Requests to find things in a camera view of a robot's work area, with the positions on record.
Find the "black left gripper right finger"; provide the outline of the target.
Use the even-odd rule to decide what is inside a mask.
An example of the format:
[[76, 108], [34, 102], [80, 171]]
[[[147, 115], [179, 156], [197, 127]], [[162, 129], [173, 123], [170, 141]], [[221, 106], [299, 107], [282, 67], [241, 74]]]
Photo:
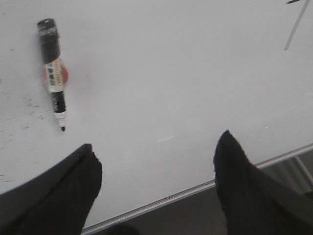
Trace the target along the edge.
[[300, 195], [256, 168], [228, 130], [218, 140], [213, 163], [229, 235], [313, 233], [313, 194]]

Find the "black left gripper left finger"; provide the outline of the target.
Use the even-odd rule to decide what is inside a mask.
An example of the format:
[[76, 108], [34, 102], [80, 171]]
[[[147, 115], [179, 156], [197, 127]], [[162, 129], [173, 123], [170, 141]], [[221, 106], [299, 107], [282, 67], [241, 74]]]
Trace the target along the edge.
[[0, 195], [2, 235], [79, 235], [99, 194], [102, 164], [83, 144], [34, 179]]

